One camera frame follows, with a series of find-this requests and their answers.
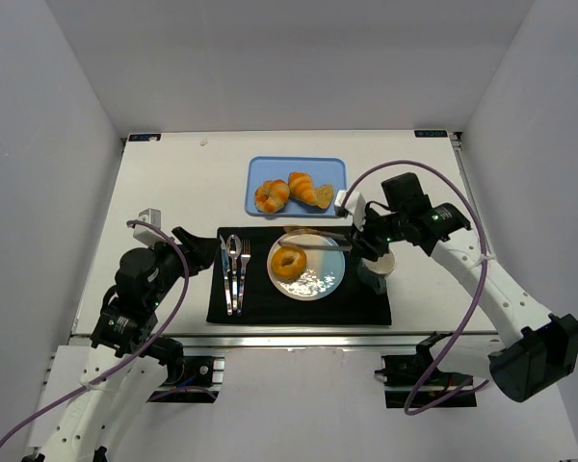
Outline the left croissant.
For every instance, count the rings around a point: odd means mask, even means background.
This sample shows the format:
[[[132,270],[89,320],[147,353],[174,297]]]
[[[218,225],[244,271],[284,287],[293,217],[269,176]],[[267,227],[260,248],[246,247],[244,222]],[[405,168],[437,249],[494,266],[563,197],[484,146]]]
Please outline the left croissant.
[[[274,214],[284,208],[289,196],[290,188],[283,180],[268,180],[255,191],[255,206],[259,212]]]

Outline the croissant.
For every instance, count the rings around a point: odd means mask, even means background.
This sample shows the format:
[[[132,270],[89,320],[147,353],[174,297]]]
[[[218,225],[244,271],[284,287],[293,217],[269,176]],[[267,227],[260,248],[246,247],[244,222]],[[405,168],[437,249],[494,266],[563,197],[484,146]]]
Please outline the croissant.
[[[318,194],[310,174],[299,171],[291,172],[288,177],[288,186],[292,198],[309,206],[318,204]]]
[[[255,206],[259,212],[274,214],[284,208],[289,196],[290,188],[283,180],[268,180],[255,191]]]

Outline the fork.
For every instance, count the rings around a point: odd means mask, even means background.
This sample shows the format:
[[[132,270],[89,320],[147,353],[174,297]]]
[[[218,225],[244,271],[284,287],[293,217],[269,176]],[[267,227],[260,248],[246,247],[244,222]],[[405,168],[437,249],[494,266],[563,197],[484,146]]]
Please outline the fork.
[[[247,266],[250,261],[250,241],[244,240],[242,242],[242,250],[240,255],[240,281],[238,284],[238,300],[237,300],[237,315],[241,316],[243,312],[244,292],[246,288]]]

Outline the middle croissant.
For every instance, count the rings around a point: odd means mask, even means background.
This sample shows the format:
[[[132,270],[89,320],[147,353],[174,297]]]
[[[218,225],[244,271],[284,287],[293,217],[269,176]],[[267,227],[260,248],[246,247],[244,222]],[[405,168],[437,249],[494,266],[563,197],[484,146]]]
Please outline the middle croissant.
[[[299,171],[291,172],[288,177],[288,186],[292,198],[309,206],[318,204],[318,194],[310,174]]]

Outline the bread slice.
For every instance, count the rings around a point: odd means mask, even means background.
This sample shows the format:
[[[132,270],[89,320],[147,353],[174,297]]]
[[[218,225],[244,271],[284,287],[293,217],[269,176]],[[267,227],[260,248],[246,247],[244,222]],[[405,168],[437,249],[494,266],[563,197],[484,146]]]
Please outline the bread slice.
[[[316,206],[326,210],[334,199],[333,185],[325,184],[315,189]]]

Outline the blue tray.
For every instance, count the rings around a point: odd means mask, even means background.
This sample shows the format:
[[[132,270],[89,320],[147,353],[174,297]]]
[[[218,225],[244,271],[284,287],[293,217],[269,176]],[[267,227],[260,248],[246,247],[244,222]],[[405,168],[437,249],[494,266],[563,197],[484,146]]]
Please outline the blue tray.
[[[338,158],[328,157],[278,157],[257,156],[251,159],[247,174],[245,193],[245,212],[253,217],[265,217],[255,205],[255,191],[266,180],[284,179],[292,171],[305,172],[311,175],[316,187],[330,184],[334,193],[346,190],[347,174],[345,163]],[[333,205],[324,211],[317,207],[311,207],[303,202],[290,199],[287,205],[271,216],[267,217],[287,218],[335,218]]]

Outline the bagel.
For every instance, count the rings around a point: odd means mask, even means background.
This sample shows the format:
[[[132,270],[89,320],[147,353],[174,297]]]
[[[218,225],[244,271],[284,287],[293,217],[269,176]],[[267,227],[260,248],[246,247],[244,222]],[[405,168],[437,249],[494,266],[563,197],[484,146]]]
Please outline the bagel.
[[[307,256],[305,252],[295,246],[282,246],[277,250],[271,261],[271,270],[281,279],[296,279],[306,269]]]

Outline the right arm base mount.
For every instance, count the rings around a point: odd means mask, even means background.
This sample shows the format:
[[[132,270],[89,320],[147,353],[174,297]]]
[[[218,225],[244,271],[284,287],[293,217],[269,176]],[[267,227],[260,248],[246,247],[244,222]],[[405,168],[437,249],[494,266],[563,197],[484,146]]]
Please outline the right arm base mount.
[[[451,333],[434,333],[420,342],[410,354],[384,355],[382,367],[374,371],[374,377],[384,386],[385,405],[388,409],[403,409],[407,398],[421,375],[435,358],[430,347],[435,343],[447,343]],[[467,375],[457,372],[441,372],[435,369],[417,392],[409,409],[415,410],[444,397],[458,388]]]

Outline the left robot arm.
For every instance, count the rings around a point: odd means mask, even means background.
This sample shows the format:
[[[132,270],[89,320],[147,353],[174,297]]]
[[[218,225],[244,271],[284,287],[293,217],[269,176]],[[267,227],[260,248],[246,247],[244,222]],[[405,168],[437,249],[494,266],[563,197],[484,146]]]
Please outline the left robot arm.
[[[103,297],[79,389],[64,399],[64,414],[31,461],[106,461],[153,393],[184,374],[183,346],[163,336],[155,311],[177,281],[209,269],[215,238],[175,227],[124,253],[115,283]]]

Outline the black placemat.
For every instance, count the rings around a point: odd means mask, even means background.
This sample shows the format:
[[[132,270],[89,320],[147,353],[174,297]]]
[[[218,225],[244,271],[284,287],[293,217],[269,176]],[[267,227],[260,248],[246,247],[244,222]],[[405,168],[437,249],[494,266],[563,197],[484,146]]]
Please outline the black placemat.
[[[248,325],[375,325],[392,323],[387,295],[378,295],[359,281],[360,259],[337,251],[321,251],[319,293],[289,296],[286,284],[273,282],[268,255],[283,235],[278,226],[220,227],[220,236],[237,235],[250,242],[242,314],[229,316],[223,286],[222,258],[215,259],[206,320],[216,324]]]

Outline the teal mug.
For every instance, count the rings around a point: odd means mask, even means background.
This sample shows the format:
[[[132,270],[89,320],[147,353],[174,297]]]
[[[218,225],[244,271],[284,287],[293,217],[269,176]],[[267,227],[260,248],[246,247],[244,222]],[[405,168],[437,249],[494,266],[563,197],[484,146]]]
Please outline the teal mug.
[[[387,278],[395,270],[396,257],[392,251],[388,251],[375,261],[361,258],[357,265],[357,278],[362,283],[372,288],[377,295],[387,292]]]

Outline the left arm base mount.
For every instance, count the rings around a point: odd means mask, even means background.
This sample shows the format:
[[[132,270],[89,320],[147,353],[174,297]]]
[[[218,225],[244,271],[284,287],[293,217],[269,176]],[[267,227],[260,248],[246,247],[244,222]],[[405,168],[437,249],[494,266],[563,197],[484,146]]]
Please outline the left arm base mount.
[[[224,358],[186,353],[171,369],[169,378],[154,391],[149,402],[214,403],[223,383]]]

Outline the metal tongs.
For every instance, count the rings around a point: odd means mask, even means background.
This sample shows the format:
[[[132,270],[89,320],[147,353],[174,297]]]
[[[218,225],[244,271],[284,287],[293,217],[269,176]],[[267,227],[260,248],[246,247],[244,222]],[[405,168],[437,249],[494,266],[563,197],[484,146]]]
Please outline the metal tongs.
[[[348,238],[340,233],[298,226],[285,226],[284,231],[285,234],[277,241],[281,247],[338,252],[352,250]]]

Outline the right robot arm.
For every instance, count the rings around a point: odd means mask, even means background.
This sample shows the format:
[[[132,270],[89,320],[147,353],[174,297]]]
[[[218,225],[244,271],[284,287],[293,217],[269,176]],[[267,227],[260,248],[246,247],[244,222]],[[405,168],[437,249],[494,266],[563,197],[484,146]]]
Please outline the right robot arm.
[[[508,398],[524,402],[570,375],[578,355],[578,320],[558,317],[532,298],[486,252],[476,218],[454,205],[434,206],[410,172],[382,182],[386,212],[372,210],[355,190],[339,192],[334,208],[353,219],[353,253],[379,264],[390,244],[407,242],[447,270],[497,332],[497,340],[472,341],[459,332],[434,333],[416,347],[408,366],[421,387],[431,376],[459,373],[494,383]]]

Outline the table knife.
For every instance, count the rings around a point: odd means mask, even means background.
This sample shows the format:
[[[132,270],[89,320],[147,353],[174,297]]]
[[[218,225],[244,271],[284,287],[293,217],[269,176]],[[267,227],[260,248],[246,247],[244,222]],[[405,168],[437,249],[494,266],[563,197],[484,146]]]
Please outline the table knife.
[[[226,247],[226,242],[222,236],[219,236],[221,242],[221,262],[223,269],[223,289],[225,296],[226,313],[231,316],[233,314],[232,298],[231,298],[231,288],[229,279],[229,257]]]

